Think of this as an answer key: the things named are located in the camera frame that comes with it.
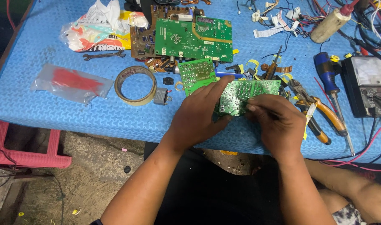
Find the person's left hand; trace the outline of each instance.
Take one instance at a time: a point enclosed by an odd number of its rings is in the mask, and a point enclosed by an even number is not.
[[[234,79],[234,76],[223,76],[185,98],[163,140],[169,141],[176,151],[184,151],[223,130],[232,116],[223,116],[213,122],[212,115],[225,87]]]

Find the black screw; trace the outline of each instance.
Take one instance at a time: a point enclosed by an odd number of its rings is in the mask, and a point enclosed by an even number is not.
[[[124,167],[124,173],[129,173],[129,172],[131,172],[131,167],[130,166]]]

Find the screwdriver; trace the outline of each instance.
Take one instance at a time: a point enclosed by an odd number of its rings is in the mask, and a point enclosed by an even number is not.
[[[355,155],[355,150],[353,149],[352,140],[350,139],[349,132],[346,128],[345,120],[343,119],[342,111],[338,103],[338,92],[340,89],[335,84],[335,72],[334,68],[332,66],[332,62],[329,59],[328,53],[326,52],[320,52],[319,54],[314,56],[314,64],[318,73],[318,76],[320,77],[321,81],[324,84],[324,89],[327,95],[331,95],[332,99],[335,102],[335,107],[338,110],[339,118],[343,122],[343,125],[345,126],[347,135],[346,139],[350,148],[350,153],[352,156]]]

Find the brown circuit board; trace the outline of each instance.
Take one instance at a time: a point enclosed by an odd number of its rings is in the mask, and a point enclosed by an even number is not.
[[[160,55],[155,54],[154,42],[156,36],[156,21],[157,18],[165,18],[171,20],[178,20],[179,14],[189,14],[189,10],[192,10],[193,20],[196,20],[196,16],[204,16],[204,10],[198,8],[189,8],[189,7],[179,7],[179,6],[164,6],[164,5],[151,5],[150,10],[152,12],[152,25],[149,29],[146,28],[135,28],[131,26],[131,56],[133,58],[143,58],[143,57],[161,57]],[[146,45],[150,45],[150,49],[145,49]]]
[[[144,64],[150,69],[151,66],[154,67],[154,70],[156,72],[166,72],[164,70],[164,67],[169,66],[172,67],[173,65],[178,66],[178,62],[175,60],[175,64],[167,63],[170,59],[167,58],[163,62],[161,61],[161,58],[151,58],[148,61],[144,62]]]

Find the hand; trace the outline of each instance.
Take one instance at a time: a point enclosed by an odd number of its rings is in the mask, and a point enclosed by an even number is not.
[[[185,98],[163,140],[170,140],[175,150],[184,151],[223,130],[232,116],[223,116],[213,122],[212,115],[225,87],[234,79],[234,76],[223,76]]]
[[[261,125],[261,140],[279,164],[300,157],[306,116],[287,99],[262,94],[248,100],[245,116]]]

